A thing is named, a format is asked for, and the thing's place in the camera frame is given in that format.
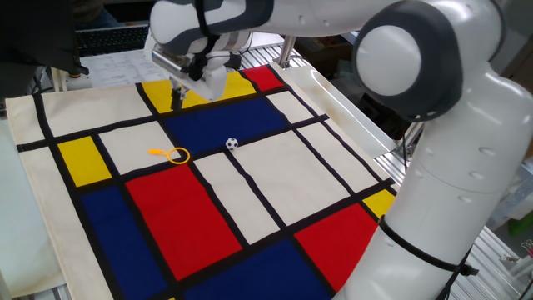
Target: metal frame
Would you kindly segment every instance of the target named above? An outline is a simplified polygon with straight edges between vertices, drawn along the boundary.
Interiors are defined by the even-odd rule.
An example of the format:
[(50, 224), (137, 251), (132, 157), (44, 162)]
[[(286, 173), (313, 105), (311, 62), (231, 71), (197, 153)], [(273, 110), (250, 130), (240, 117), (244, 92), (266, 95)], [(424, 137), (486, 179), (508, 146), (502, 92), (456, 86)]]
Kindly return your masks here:
[(279, 64), (280, 67), (289, 68), (291, 66), (290, 64), (291, 54), (292, 54), (292, 49), (294, 49), (295, 44), (296, 44), (296, 37), (294, 36), (285, 37), (285, 42), (283, 42), (280, 57), (275, 60), (275, 62), (277, 62), (277, 64)]

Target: small soccer ball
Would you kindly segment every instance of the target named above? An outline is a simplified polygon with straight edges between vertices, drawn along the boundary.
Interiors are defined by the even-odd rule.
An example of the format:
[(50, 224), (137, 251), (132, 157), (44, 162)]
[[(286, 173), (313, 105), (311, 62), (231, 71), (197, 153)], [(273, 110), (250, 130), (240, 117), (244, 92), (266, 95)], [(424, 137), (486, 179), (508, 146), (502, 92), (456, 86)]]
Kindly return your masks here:
[(234, 150), (234, 149), (237, 149), (237, 147), (239, 147), (239, 142), (237, 141), (236, 138), (234, 137), (230, 137), (227, 139), (226, 141), (226, 147), (230, 150)]

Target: orange magnifying glass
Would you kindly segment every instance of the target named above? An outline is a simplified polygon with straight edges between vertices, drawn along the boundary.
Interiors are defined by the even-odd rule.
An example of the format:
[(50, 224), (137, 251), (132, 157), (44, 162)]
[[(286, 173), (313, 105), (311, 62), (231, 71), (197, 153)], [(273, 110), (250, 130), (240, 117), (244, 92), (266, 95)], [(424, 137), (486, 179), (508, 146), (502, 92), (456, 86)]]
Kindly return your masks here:
[[(175, 160), (173, 160), (171, 157), (170, 157), (170, 154), (174, 151), (178, 151), (178, 150), (182, 150), (183, 152), (185, 152), (187, 154), (187, 158), (182, 161), (182, 162), (176, 162)], [(164, 155), (168, 158), (168, 161), (173, 163), (173, 164), (176, 164), (176, 165), (182, 165), (182, 164), (185, 164), (187, 163), (190, 159), (191, 159), (191, 154), (185, 149), (185, 148), (182, 148), (182, 147), (175, 147), (173, 148), (171, 151), (167, 152), (167, 151), (163, 151), (163, 150), (159, 150), (159, 149), (150, 149), (148, 150), (148, 153), (152, 154), (152, 155)]]

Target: yellow rectangle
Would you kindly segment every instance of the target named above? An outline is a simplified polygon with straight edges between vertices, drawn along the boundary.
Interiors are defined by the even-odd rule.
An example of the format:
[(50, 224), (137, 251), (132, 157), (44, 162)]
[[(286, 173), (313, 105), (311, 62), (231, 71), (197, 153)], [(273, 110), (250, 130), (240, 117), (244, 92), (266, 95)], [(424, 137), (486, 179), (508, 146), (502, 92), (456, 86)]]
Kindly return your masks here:
[(112, 177), (91, 137), (63, 142), (58, 146), (77, 187)]
[(385, 215), (394, 202), (394, 196), (387, 190), (374, 194), (363, 202), (375, 213), (378, 218)]
[[(161, 80), (156, 82), (143, 82), (142, 88), (158, 113), (169, 113), (172, 111), (172, 88), (170, 81)], [(224, 90), (222, 97), (217, 101), (251, 95), (255, 92), (256, 90), (253, 88), (252, 84), (244, 79), (239, 72), (230, 72), (227, 74), (226, 89)], [(187, 93), (187, 98), (183, 101), (182, 108), (191, 108), (196, 105), (208, 103), (209, 101), (198, 96), (195, 92), (189, 91)]]

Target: red rectangle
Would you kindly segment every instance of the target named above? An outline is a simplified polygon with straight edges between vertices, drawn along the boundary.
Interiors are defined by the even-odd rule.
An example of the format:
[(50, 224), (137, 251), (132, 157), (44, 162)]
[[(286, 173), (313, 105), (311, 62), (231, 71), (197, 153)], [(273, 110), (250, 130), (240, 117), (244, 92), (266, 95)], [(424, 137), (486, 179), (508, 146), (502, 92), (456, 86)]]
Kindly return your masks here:
[(187, 165), (126, 185), (176, 280), (241, 249)]
[(267, 66), (255, 67), (244, 70), (243, 72), (248, 80), (253, 81), (257, 85), (261, 92), (284, 86)]
[(312, 261), (339, 291), (368, 246), (377, 223), (359, 204), (295, 234)]

